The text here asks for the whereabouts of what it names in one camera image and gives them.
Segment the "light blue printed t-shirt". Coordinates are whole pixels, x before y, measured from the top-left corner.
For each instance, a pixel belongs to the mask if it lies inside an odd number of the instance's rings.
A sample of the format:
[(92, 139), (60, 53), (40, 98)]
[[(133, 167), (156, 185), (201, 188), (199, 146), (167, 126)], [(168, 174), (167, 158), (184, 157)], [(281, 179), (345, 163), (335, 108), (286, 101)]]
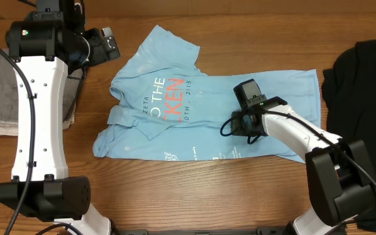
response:
[(116, 74), (110, 93), (119, 104), (94, 145), (96, 157), (156, 161), (208, 161), (298, 156), (272, 137), (248, 144), (227, 120), (240, 109), (234, 88), (255, 80), (267, 97), (281, 97), (303, 118), (321, 123), (316, 70), (275, 70), (209, 76), (195, 65), (200, 48), (156, 26)]

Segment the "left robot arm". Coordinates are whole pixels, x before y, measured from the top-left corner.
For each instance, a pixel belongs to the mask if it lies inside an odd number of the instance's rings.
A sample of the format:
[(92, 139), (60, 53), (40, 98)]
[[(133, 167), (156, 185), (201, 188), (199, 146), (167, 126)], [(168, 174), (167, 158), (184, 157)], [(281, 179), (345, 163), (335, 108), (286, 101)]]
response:
[(82, 1), (37, 2), (6, 35), (5, 59), (18, 85), (18, 143), (0, 203), (24, 215), (64, 227), (71, 234), (117, 234), (113, 221), (91, 203), (87, 177), (69, 176), (63, 148), (63, 94), (74, 71), (120, 56), (108, 27), (86, 29)]

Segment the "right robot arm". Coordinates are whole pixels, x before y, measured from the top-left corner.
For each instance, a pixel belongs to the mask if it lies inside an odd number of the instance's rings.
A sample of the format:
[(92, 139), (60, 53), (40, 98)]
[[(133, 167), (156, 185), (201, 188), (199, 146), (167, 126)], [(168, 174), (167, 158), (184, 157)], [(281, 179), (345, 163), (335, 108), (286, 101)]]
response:
[(376, 175), (365, 143), (345, 142), (298, 115), (280, 97), (267, 99), (257, 83), (234, 88), (241, 110), (227, 121), (230, 134), (253, 144), (271, 136), (304, 162), (311, 207), (283, 227), (261, 227), (257, 234), (345, 234), (359, 215), (376, 208)]

